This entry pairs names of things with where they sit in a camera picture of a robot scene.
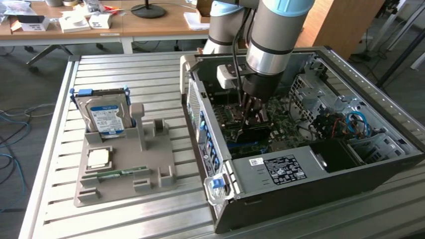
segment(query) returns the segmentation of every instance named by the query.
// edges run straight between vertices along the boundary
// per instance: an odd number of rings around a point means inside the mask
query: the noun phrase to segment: green circuit board
[[[286,101],[276,97],[270,100],[264,108],[268,120],[250,124],[250,130],[255,130],[255,134],[263,134],[259,136],[262,140],[244,142],[238,141],[243,120],[239,104],[214,105],[232,159],[296,148],[308,141],[299,132],[298,125],[284,108],[286,104]]]

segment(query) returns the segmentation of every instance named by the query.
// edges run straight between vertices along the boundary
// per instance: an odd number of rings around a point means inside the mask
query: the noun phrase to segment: hard drive label
[[[119,106],[97,106],[91,108],[99,132],[111,137],[125,131],[123,120],[118,116],[119,112]]]
[[[307,178],[294,155],[268,159],[264,164],[276,185]]]

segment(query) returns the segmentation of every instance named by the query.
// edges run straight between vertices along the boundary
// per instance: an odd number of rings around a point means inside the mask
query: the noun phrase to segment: desk lamp base
[[[133,14],[142,18],[159,18],[167,13],[166,9],[157,5],[137,5],[133,7]]]

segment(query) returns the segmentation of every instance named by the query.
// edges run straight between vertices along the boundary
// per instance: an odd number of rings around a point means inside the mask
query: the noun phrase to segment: barcode label
[[[263,158],[254,158],[250,160],[250,163],[252,166],[256,166],[256,165],[264,164],[264,160]]]

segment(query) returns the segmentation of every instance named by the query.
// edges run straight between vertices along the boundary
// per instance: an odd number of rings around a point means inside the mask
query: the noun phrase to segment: slotted metal surface
[[[425,164],[422,163],[396,175],[374,192],[216,235],[178,98],[177,68],[182,54],[194,52],[134,54],[133,58],[130,55],[86,56],[81,61],[70,62],[22,239],[388,239],[400,238],[425,227]],[[171,125],[179,187],[159,194],[77,208],[73,197],[85,122],[75,105],[70,103],[69,89],[109,89],[123,85],[131,88],[133,102],[146,103],[145,122],[163,117]]]

